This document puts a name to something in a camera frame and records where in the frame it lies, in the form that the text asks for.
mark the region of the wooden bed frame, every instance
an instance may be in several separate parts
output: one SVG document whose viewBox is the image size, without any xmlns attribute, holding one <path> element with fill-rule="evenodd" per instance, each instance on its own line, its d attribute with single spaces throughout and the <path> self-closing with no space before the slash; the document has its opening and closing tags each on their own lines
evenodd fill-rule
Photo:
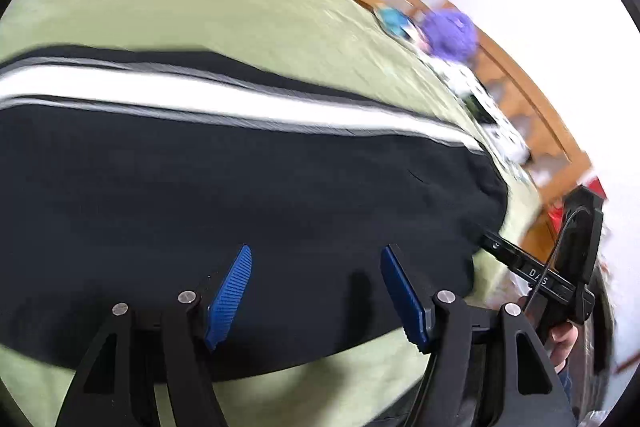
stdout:
<svg viewBox="0 0 640 427">
<path fill-rule="evenodd" d="M 383 3 L 382 0 L 356 1 L 369 9 Z M 404 12 L 411 17 L 430 9 L 420 0 L 404 1 Z M 453 4 L 446 2 L 445 6 L 453 7 Z M 545 208 L 522 242 L 523 248 L 545 260 L 555 238 L 546 207 L 575 187 L 578 179 L 590 169 L 591 163 L 531 78 L 479 28 L 478 35 L 479 50 L 474 73 L 489 90 L 497 89 L 500 92 L 498 105 L 507 118 L 526 122 L 527 132 L 524 136 L 532 156 L 526 168 L 535 174 L 545 159 L 559 166 L 548 172 L 546 182 L 538 186 Z"/>
</svg>

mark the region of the blue sleeve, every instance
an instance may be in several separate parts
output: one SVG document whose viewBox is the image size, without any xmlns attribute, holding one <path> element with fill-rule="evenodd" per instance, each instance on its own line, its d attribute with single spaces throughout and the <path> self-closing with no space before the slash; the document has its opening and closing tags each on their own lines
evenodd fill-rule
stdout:
<svg viewBox="0 0 640 427">
<path fill-rule="evenodd" d="M 571 403 L 571 377 L 569 376 L 568 363 L 565 363 L 562 371 L 558 373 L 558 378 L 560 379 L 560 383 L 562 384 L 562 388 L 564 389 L 564 393 L 566 394 L 569 403 Z"/>
</svg>

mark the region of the white wall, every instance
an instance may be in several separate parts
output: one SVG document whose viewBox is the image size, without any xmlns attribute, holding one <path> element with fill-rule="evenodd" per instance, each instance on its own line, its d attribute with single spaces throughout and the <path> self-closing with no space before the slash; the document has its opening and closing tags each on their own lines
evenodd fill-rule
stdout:
<svg viewBox="0 0 640 427">
<path fill-rule="evenodd" d="M 640 348 L 640 33 L 620 0 L 450 1 L 529 73 L 596 167 L 623 360 Z"/>
</svg>

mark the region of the ridged blue pad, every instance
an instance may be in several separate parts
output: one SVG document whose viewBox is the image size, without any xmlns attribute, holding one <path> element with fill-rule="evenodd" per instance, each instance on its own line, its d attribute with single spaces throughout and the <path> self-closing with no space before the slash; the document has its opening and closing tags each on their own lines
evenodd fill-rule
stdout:
<svg viewBox="0 0 640 427">
<path fill-rule="evenodd" d="M 380 254 L 380 271 L 407 339 L 418 346 L 421 352 L 426 352 L 429 337 L 426 333 L 424 307 L 389 247 Z"/>
<path fill-rule="evenodd" d="M 211 351 L 226 339 L 231 323 L 251 276 L 251 249 L 244 245 L 220 285 L 216 298 L 207 311 L 207 333 L 204 340 Z"/>
</svg>

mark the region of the human hand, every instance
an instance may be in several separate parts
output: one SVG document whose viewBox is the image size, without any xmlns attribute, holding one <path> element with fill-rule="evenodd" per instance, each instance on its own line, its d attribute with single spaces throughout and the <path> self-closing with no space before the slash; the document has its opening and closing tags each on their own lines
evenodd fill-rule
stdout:
<svg viewBox="0 0 640 427">
<path fill-rule="evenodd" d="M 524 306 L 526 297 L 518 299 L 518 305 L 522 308 Z M 526 314 L 530 322 L 533 322 L 532 317 Z M 553 344 L 549 359 L 556 369 L 556 373 L 560 373 L 566 365 L 566 359 L 569 357 L 571 350 L 574 349 L 575 343 L 578 340 L 578 328 L 576 328 L 571 322 L 565 322 L 558 324 L 557 326 L 549 330 L 549 343 Z"/>
</svg>

